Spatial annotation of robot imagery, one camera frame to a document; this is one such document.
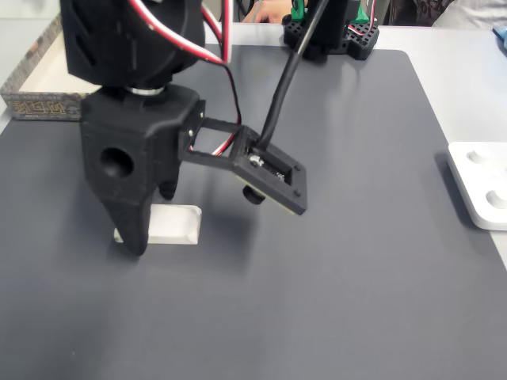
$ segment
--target hole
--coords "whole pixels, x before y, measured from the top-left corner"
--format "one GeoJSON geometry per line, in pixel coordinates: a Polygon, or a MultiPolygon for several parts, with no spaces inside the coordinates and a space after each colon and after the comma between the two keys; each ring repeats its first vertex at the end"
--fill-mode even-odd
{"type": "MultiPolygon", "coordinates": [[[[217,151],[218,148],[221,147],[222,144],[226,142],[230,137],[230,133],[202,127],[197,133],[197,136],[195,136],[193,142],[193,151],[212,154],[217,151]]],[[[229,157],[230,152],[231,148],[227,149],[225,152],[223,152],[223,157],[229,157]]]]}
{"type": "Polygon", "coordinates": [[[76,36],[76,44],[78,45],[79,50],[83,54],[86,61],[88,61],[88,64],[90,66],[95,66],[97,64],[97,61],[93,57],[92,53],[88,48],[86,47],[85,41],[82,40],[80,36],[76,36]]]}
{"type": "Polygon", "coordinates": [[[92,27],[88,20],[86,20],[85,14],[82,12],[77,2],[72,2],[72,10],[74,11],[74,15],[76,16],[76,19],[78,20],[81,27],[85,30],[85,32],[90,34],[92,27]]]}
{"type": "Polygon", "coordinates": [[[128,154],[117,148],[108,148],[101,154],[104,172],[111,178],[125,178],[134,171],[134,162],[128,154]]]}

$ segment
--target green connector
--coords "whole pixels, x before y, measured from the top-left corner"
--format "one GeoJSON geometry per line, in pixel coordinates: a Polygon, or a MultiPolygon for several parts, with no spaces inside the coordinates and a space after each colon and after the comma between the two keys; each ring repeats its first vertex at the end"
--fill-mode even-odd
{"type": "Polygon", "coordinates": [[[291,16],[294,22],[304,20],[304,0],[292,0],[291,16]]]}
{"type": "Polygon", "coordinates": [[[366,24],[370,19],[363,11],[363,6],[359,4],[359,10],[357,11],[357,19],[352,21],[351,24],[366,24]]]}

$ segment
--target white table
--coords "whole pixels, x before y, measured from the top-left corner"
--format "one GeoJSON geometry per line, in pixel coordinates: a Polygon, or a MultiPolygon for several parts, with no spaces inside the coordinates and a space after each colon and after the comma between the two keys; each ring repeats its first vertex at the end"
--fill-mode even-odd
{"type": "MultiPolygon", "coordinates": [[[[15,36],[0,39],[0,82],[47,23],[0,21],[0,35],[15,36]]],[[[237,24],[233,42],[279,46],[281,35],[281,25],[237,24]]],[[[215,42],[209,30],[207,41],[215,42]]],[[[507,141],[507,56],[491,31],[381,27],[375,48],[410,57],[448,142],[507,141]]],[[[0,131],[8,121],[0,116],[0,131]]],[[[507,264],[507,234],[491,235],[507,264]]]]}

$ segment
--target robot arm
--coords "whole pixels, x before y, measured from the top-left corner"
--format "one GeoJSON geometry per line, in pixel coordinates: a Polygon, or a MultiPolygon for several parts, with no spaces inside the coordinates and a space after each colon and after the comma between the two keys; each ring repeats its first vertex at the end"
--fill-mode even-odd
{"type": "Polygon", "coordinates": [[[305,33],[296,38],[258,135],[240,118],[234,124],[204,117],[199,94],[171,84],[173,74],[198,59],[228,70],[230,8],[223,17],[222,58],[215,59],[204,49],[201,0],[61,0],[69,72],[102,86],[82,102],[86,179],[132,253],[146,250],[154,190],[173,198],[182,161],[234,172],[249,184],[244,194],[252,203],[269,196],[298,215],[306,210],[306,170],[271,138],[303,53],[317,48],[326,55],[341,46],[356,5],[359,0],[308,2],[305,33]],[[193,151],[202,128],[234,136],[228,157],[193,151]]]}

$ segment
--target black bracket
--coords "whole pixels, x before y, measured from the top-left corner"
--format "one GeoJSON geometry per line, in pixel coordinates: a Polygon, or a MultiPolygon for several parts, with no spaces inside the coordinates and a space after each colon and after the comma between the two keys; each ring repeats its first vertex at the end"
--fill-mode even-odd
{"type": "Polygon", "coordinates": [[[198,165],[229,170],[256,192],[267,196],[292,213],[307,209],[307,171],[294,158],[270,144],[265,151],[254,148],[259,134],[249,127],[204,118],[196,128],[183,127],[178,141],[178,158],[198,165]],[[234,135],[228,156],[214,156],[191,150],[202,128],[234,135]]]}

